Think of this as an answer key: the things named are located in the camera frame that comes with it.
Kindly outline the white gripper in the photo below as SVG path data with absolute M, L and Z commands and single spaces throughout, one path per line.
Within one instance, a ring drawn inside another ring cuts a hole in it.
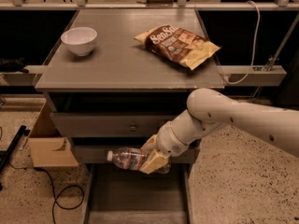
M 147 175 L 164 168 L 169 157 L 178 157 L 188 149 L 175 135 L 171 122 L 168 121 L 160 128 L 157 135 L 152 135 L 141 147 L 142 150 L 152 150 L 139 171 Z

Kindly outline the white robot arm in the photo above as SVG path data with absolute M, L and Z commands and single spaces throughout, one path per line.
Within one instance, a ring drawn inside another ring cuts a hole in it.
M 184 153 L 190 143 L 227 125 L 299 157 L 299 112 L 233 100 L 211 89 L 193 91 L 187 109 L 168 121 L 143 146 L 149 157 L 140 171 L 151 174 Z

